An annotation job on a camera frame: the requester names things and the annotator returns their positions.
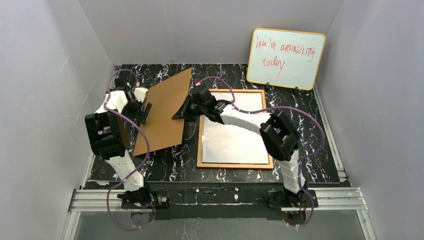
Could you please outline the brown frame backing board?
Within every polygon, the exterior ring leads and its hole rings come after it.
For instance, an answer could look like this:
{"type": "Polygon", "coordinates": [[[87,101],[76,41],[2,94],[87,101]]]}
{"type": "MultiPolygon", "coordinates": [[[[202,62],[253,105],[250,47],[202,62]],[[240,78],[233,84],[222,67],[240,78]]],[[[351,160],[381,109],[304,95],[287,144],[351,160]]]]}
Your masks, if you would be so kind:
{"type": "Polygon", "coordinates": [[[150,152],[182,143],[184,120],[172,117],[188,95],[191,75],[190,67],[149,89],[146,102],[152,107],[140,128],[147,137],[150,152]]]}

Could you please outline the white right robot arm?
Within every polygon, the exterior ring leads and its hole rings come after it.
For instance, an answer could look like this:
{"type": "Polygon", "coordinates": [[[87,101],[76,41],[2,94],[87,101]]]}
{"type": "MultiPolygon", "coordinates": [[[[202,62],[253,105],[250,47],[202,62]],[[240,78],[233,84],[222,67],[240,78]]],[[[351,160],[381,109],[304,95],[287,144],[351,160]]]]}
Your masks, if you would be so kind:
{"type": "Polygon", "coordinates": [[[195,121],[205,116],[214,123],[237,126],[261,136],[267,153],[278,161],[285,190],[294,194],[305,188],[299,162],[300,134],[282,111],[269,113],[238,109],[233,101],[216,99],[202,84],[195,86],[172,116],[195,121]]]}

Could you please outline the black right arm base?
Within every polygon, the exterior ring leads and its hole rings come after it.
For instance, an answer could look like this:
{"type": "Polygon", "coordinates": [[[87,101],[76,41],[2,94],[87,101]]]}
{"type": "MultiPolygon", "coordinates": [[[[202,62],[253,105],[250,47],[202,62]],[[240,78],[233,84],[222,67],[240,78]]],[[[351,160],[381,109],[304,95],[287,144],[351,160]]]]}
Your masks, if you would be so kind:
{"type": "Polygon", "coordinates": [[[300,190],[293,193],[289,190],[270,190],[265,195],[265,202],[270,208],[294,208],[294,211],[305,211],[307,208],[319,206],[314,190],[300,190]]]}

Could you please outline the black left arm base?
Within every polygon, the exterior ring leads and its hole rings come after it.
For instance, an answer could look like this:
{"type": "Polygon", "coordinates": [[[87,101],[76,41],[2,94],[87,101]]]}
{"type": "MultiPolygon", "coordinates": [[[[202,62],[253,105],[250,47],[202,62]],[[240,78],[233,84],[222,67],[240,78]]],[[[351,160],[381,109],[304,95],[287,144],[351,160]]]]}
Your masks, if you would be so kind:
{"type": "Polygon", "coordinates": [[[117,197],[122,200],[122,209],[168,209],[170,207],[169,191],[152,191],[150,193],[141,193],[130,196],[129,193],[118,194],[117,197]]]}

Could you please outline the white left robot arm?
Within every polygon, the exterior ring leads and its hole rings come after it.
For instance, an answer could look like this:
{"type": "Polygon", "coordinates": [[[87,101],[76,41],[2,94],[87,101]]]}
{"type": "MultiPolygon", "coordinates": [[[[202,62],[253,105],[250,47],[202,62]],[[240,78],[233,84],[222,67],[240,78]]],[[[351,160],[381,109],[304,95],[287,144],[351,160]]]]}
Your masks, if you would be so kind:
{"type": "Polygon", "coordinates": [[[126,81],[108,84],[103,103],[84,117],[91,150],[105,160],[116,172],[126,192],[145,187],[143,175],[135,166],[130,154],[130,140],[124,122],[132,123],[124,110],[138,111],[148,95],[148,88],[130,87],[126,81]]]}

